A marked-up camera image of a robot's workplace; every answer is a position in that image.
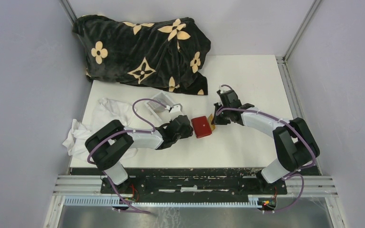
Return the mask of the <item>red leather card holder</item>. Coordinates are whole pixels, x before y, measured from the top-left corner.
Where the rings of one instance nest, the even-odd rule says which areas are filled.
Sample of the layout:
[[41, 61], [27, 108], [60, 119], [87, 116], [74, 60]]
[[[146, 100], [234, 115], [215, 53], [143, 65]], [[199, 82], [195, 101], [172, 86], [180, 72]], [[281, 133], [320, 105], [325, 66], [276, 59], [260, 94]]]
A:
[[191, 119], [191, 123], [196, 138], [203, 138], [212, 134], [212, 130], [206, 116], [195, 117]]

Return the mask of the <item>yellow credit card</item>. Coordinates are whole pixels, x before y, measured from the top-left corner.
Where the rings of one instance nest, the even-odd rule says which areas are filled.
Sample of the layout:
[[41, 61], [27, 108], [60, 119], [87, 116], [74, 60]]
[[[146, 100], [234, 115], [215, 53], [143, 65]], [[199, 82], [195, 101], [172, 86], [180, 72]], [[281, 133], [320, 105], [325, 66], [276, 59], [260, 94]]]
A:
[[214, 115], [213, 115], [213, 114], [210, 114], [210, 115], [208, 116], [207, 120], [208, 120], [208, 123], [209, 123], [210, 129], [211, 129], [211, 131], [213, 132], [213, 131], [216, 129], [216, 126], [215, 126], [214, 121], [213, 121], [213, 120], [214, 120]]

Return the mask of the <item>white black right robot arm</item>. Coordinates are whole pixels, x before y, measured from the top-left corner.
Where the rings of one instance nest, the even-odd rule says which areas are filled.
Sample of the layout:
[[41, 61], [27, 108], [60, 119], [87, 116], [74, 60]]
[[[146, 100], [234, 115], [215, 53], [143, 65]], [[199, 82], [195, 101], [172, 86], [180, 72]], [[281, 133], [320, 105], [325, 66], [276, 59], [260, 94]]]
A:
[[236, 123], [256, 129], [274, 141], [277, 158], [256, 174], [258, 192], [267, 194], [276, 181], [316, 164], [320, 149], [304, 119], [278, 118], [250, 103], [243, 104], [232, 89], [220, 89], [217, 94], [220, 102], [214, 104], [213, 125]]

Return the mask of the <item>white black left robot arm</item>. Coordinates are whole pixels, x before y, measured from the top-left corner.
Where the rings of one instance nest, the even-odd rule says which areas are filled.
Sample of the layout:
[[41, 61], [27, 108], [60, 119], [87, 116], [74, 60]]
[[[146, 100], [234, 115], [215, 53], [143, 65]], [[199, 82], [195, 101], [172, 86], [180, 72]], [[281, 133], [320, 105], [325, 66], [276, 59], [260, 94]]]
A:
[[192, 135], [193, 128], [185, 115], [156, 127], [154, 131], [125, 127], [119, 120], [113, 120], [86, 140], [87, 162], [102, 171], [117, 192], [125, 193], [131, 183], [120, 159], [127, 150], [163, 150]]

